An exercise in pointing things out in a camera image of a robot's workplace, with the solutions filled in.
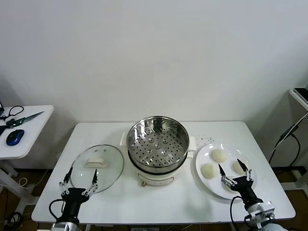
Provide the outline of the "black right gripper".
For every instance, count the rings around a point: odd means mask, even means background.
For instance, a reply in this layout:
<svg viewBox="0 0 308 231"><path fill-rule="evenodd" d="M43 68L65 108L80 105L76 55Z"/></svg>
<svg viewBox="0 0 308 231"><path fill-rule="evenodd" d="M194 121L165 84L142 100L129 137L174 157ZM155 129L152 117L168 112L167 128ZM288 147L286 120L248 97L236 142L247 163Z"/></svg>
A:
<svg viewBox="0 0 308 231"><path fill-rule="evenodd" d="M246 177L242 176L231 179L226 176L225 171L219 164L218 167L221 175L221 181L226 187L238 192L241 195L241 198L244 203L244 208L248 209L254 204L262 203L262 199L258 198L252 189L252 170L248 169L247 166L240 159L237 159L237 161L242 170L245 172Z"/></svg>

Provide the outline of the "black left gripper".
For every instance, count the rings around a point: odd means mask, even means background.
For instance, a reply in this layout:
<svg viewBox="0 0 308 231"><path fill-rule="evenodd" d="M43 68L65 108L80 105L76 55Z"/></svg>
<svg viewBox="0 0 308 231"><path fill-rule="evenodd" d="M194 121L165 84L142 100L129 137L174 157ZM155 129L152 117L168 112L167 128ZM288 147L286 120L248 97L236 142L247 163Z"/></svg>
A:
<svg viewBox="0 0 308 231"><path fill-rule="evenodd" d="M62 199L65 202L63 217L77 218L80 207L83 203L89 200L89 196L92 196L98 189L97 183L97 169L94 172L91 185L87 188L68 188L68 183L73 168L70 167L66 173L64 180L59 182Z"/></svg>

